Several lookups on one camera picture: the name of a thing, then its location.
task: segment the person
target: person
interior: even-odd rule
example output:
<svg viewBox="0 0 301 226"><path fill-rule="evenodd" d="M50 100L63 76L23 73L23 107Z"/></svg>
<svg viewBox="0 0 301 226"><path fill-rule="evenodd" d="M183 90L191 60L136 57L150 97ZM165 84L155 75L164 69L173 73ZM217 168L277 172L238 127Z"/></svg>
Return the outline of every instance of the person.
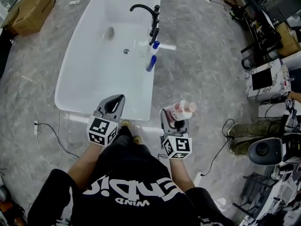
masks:
<svg viewBox="0 0 301 226"><path fill-rule="evenodd" d="M194 186L181 159L169 160L171 180L167 167L133 139L125 121L104 150L90 144L68 173L52 170L28 225L234 226L208 191Z"/></svg>
<svg viewBox="0 0 301 226"><path fill-rule="evenodd" d="M288 99L292 99L301 103L301 93L289 92ZM233 141L230 145L230 151L234 155L247 155L250 145L263 138L282 137L284 134L284 125L288 115L283 115L282 119L265 119L252 124L234 124L228 131L228 138L251 138L243 141ZM297 116L297 120L301 122L301 116Z"/></svg>

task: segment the marble tile floor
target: marble tile floor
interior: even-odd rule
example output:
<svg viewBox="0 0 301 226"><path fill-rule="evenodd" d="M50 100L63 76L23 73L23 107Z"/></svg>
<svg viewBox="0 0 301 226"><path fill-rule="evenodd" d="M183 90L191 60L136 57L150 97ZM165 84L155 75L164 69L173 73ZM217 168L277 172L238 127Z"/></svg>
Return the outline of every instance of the marble tile floor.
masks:
<svg viewBox="0 0 301 226"><path fill-rule="evenodd" d="M90 0L80 0L76 12L71 0L56 0L55 7L39 33L16 37L7 67L0 80L0 168L13 197L26 209L48 177L51 167L41 156L33 123L48 123L58 130L62 144L81 155L87 147L86 124L78 115L58 111L54 94L61 63L71 37ZM161 0L160 34L168 45L160 49L155 67L149 121L135 123L134 134L141 134L152 154L160 148L159 110L186 99L198 105L190 121L193 153L185 159L192 179L207 172L210 162L226 142L222 125L228 118L248 122L256 116L256 105L245 95L244 69L240 50L246 46L244 34L219 4L204 0ZM60 158L54 133L39 126L43 153L51 164ZM63 154L58 168L67 171L73 160ZM243 175L254 170L246 157L235 157L224 148L200 186L209 191L229 218L239 200Z"/></svg>

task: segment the shirt sleeve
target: shirt sleeve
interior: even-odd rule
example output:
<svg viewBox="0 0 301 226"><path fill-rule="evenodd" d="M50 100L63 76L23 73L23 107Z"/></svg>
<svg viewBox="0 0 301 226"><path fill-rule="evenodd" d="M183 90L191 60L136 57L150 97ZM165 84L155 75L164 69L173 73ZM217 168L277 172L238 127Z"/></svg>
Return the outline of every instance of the shirt sleeve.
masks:
<svg viewBox="0 0 301 226"><path fill-rule="evenodd" d="M206 189L194 187L185 194L193 203L196 214L203 223L206 221L208 223L210 220L212 223L221 223L223 226L234 226L230 219L222 215Z"/></svg>
<svg viewBox="0 0 301 226"><path fill-rule="evenodd" d="M28 225L55 225L70 202L70 187L75 203L74 199L80 192L73 179L62 170L52 170L28 213Z"/></svg>

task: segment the black screen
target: black screen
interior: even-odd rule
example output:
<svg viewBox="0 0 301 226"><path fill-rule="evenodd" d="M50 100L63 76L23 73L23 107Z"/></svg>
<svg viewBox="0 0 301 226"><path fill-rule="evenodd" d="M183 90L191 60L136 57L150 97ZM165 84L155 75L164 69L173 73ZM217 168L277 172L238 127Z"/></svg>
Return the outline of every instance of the black screen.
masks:
<svg viewBox="0 0 301 226"><path fill-rule="evenodd" d="M271 69L266 69L258 73L252 74L253 90L261 89L267 86L272 86Z"/></svg>

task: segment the bathtub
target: bathtub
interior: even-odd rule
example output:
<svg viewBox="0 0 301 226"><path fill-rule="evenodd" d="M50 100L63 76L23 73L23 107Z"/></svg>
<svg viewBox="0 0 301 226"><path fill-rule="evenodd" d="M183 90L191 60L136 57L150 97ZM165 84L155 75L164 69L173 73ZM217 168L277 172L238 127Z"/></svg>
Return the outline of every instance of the bathtub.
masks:
<svg viewBox="0 0 301 226"><path fill-rule="evenodd" d="M146 41L150 8L160 0L91 0L74 30L63 59L55 90L55 104L65 111L92 114L101 100L126 97L122 119L148 121L154 69L146 71L148 56L139 55ZM105 33L114 28L112 40Z"/></svg>

